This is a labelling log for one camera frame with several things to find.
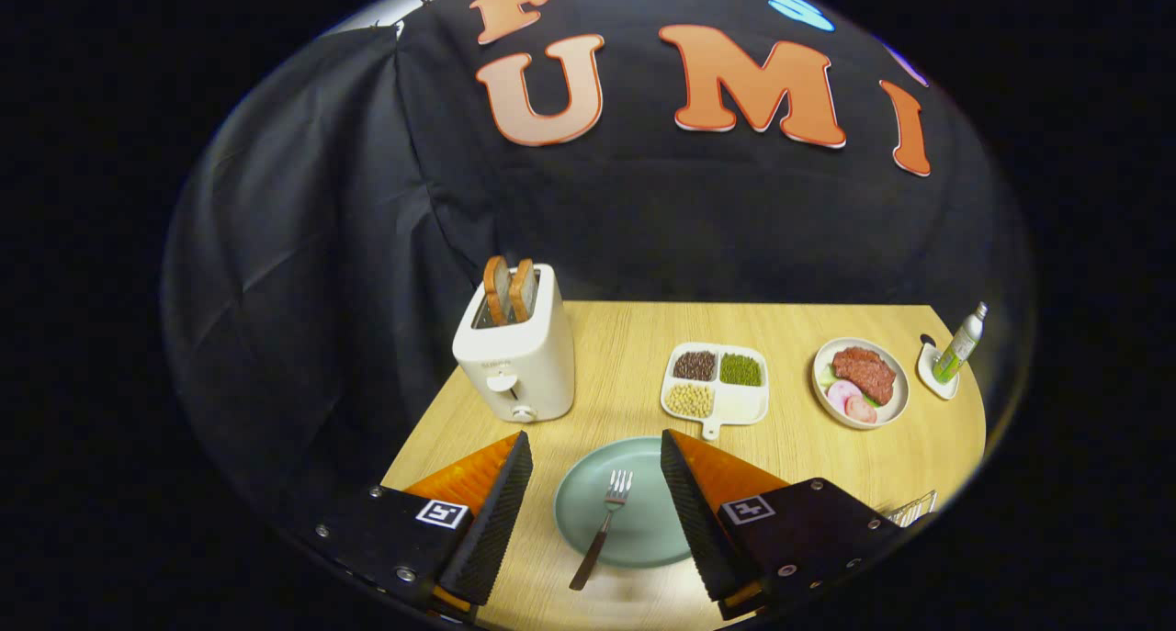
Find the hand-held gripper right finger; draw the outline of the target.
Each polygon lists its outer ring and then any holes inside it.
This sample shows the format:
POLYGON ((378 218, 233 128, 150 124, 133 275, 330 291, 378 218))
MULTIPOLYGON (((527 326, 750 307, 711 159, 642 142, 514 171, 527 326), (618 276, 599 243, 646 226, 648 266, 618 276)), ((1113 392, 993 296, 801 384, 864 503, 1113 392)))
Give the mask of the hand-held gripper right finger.
POLYGON ((830 479, 786 483, 703 439, 661 434, 661 471, 706 593, 726 620, 788 613, 906 539, 830 479))

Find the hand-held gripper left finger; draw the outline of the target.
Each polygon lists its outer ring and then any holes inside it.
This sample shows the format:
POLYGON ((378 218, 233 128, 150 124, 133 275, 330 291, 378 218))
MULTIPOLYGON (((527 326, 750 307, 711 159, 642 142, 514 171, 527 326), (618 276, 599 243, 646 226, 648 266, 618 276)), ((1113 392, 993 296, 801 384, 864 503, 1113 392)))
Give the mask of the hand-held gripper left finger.
POLYGON ((489 600, 533 459, 517 431, 403 490, 369 486, 308 526, 308 548, 423 615, 474 618, 489 600))

